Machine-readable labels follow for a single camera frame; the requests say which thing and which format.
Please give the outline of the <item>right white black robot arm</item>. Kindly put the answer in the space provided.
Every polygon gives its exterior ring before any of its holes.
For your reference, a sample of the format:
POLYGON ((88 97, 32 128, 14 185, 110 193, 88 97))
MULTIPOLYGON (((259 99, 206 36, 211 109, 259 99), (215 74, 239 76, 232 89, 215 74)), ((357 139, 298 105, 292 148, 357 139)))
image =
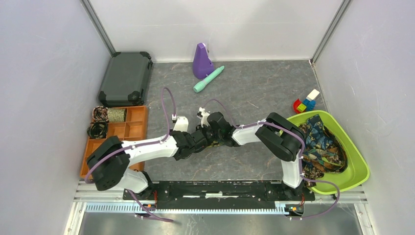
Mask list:
POLYGON ((263 143, 281 160, 283 170, 283 195, 295 200, 302 194, 299 156, 305 144, 305 133, 277 113, 253 124, 234 127, 221 112, 207 113, 200 110, 201 129, 210 145, 238 147, 249 143, 263 143))

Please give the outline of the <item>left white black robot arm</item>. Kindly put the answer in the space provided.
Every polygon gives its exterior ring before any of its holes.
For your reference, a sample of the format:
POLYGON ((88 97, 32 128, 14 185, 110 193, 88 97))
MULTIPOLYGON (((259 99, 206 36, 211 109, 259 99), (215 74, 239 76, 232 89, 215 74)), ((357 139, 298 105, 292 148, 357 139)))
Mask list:
POLYGON ((208 140, 198 130, 192 134, 171 131, 170 134, 142 141, 121 141, 117 136, 106 139, 87 158, 86 183, 94 183, 98 191, 113 187, 128 189, 141 199, 149 199, 154 193, 150 178, 143 171, 130 166, 156 158, 181 160, 204 150, 208 140))

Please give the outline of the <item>blue yellow floral tie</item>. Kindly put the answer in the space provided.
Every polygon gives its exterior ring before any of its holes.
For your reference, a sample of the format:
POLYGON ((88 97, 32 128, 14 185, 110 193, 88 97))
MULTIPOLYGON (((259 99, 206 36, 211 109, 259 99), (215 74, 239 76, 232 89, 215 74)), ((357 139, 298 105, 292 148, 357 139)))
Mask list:
POLYGON ((218 147, 218 146, 222 146, 222 145, 223 145, 223 144, 222 144, 221 142, 218 142, 218 141, 212 141, 212 142, 210 142, 210 143, 206 144, 206 145, 204 146, 204 148, 218 147))

